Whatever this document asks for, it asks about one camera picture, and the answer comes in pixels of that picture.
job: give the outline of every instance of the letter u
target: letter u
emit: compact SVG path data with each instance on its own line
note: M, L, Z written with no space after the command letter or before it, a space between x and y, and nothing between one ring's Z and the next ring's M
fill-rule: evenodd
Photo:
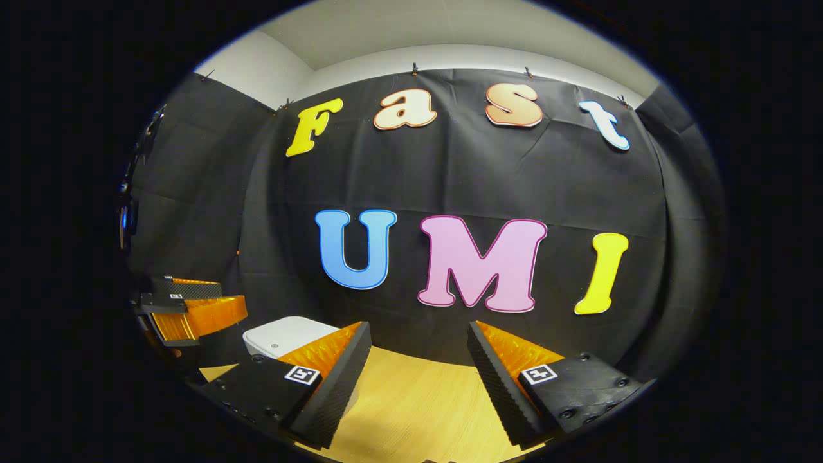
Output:
M398 221L396 213L370 209L360 215L369 240L369 264L354 270L346 265L344 231L351 218L346 211L320 211L314 221L320 227L320 259L323 270L338 284L352 289L380 286L388 275L388 229Z

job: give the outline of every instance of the wooden floor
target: wooden floor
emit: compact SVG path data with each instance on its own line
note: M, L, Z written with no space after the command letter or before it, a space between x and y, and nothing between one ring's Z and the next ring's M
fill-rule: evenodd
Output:
M203 368L210 381L227 367ZM485 463L515 458L474 367L371 348L359 398L331 448L308 451L343 463Z

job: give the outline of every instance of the white object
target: white object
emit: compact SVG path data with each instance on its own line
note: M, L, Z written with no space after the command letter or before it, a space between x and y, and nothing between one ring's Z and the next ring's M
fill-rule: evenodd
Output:
M337 330L339 328L303 316L288 316L246 331L243 333L243 341L246 343L246 350L252 355L259 353L279 358ZM360 396L359 392L359 386L355 385L343 416L354 406Z

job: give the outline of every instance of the black fabric backdrop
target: black fabric backdrop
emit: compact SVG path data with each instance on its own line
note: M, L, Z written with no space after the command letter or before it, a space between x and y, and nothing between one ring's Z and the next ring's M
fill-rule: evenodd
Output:
M499 82L531 86L546 118L532 128L494 126L484 113L485 93ZM437 119L421 128L377 130L372 118L379 101L406 88L427 90ZM297 114L334 98L343 107L313 137L314 149L286 158ZM631 143L628 152L603 139L578 107L585 100L617 117L617 131ZM657 110L649 109L653 105ZM699 222L706 216L703 204L722 198L708 150L699 157L702 172L695 174L694 162L683 160L692 156L692 145L699 151L705 143L677 108L663 91L635 112L613 96L565 82L446 69L353 82L272 116L251 98L192 76L168 101L155 152L138 171L141 219L133 268L218 279L227 292L245 294L249 318L204 337L211 347L203 366L245 355L244 330L299 315L335 326L367 320L376 346L461 364L471 364L467 323L481 320L563 355L588 350L611 363L623 359L621 366L641 379L657 376L699 325L695 305L711 295L700 282L714 276L704 274L700 263L718 255L711 246L690 248L705 242L681 239L677 258L699 263L672 267L667 261L667 205L685 205L678 209L680 222ZM666 129L671 126L677 130ZM674 182L671 189L667 179ZM692 188L693 180L698 188ZM702 188L701 181L712 188ZM369 208L398 215L388 277L372 290L344 288L323 271L314 215L342 209L357 217ZM721 211L709 215L721 217ZM482 301L494 285L474 307L460 297L448 307L418 302L429 259L420 222L438 214L463 218L484 253L506 221L544 222L549 230L534 269L535 308L523 314L488 310ZM704 233L679 230L678 236ZM627 236L630 247L621 259L611 308L577 316L574 304L585 294L596 259L591 241L601 232ZM365 267L365 227L352 220L345 233L347 263ZM680 291L690 295L679 304L667 299L672 271ZM458 295L453 281L450 287ZM673 334L677 345L666 342Z

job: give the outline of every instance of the letter m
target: letter m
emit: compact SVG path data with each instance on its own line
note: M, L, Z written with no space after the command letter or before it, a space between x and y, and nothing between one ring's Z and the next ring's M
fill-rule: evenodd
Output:
M429 276L417 300L429 306L451 306L449 274L466 306L473 307L497 278L495 293L486 307L498 312L525 312L534 308L531 297L537 247L546 237L546 225L536 220L511 220L503 225L486 255L460 217L427 217L420 224L429 236Z

